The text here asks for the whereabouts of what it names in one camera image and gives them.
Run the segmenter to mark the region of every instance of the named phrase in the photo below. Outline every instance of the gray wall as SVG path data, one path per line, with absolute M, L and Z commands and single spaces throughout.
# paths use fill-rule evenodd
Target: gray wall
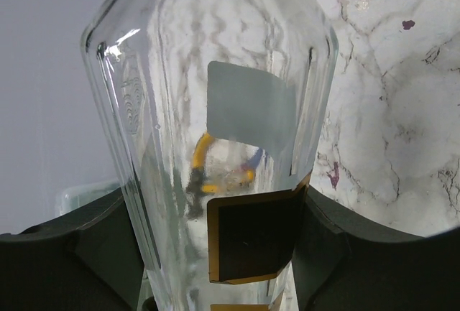
M 79 41 L 103 0 L 0 0 L 0 233 L 55 216 L 67 187 L 115 177 Z

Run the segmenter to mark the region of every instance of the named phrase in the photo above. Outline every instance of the glass jar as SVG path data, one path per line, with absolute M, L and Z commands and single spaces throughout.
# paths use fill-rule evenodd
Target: glass jar
M 82 51 L 159 310 L 276 310 L 336 62 L 316 1 L 106 0 Z

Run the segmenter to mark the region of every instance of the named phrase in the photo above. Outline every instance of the black object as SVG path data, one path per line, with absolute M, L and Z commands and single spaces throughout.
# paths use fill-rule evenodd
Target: black object
M 0 310 L 135 310 L 144 264 L 118 189 L 0 236 Z
M 308 190 L 293 259 L 300 310 L 457 310 L 460 228 L 421 238 Z

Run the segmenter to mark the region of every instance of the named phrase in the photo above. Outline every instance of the marble table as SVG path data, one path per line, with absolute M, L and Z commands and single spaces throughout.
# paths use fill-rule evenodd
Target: marble table
M 460 224 L 460 0 L 318 0 L 339 57 L 312 186 L 382 225 Z M 298 310 L 293 282 L 284 310 Z

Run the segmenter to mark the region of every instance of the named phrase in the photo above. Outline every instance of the red stain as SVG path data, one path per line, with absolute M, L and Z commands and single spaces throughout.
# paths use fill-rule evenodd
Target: red stain
M 334 162 L 333 164 L 333 170 L 331 172 L 327 173 L 329 179 L 331 180 L 331 185 L 334 190 L 337 190 L 337 185 L 340 180 L 340 174 L 339 174 L 339 163 Z
M 412 29 L 415 26 L 415 22 L 413 20 L 407 20 L 402 23 L 403 29 Z

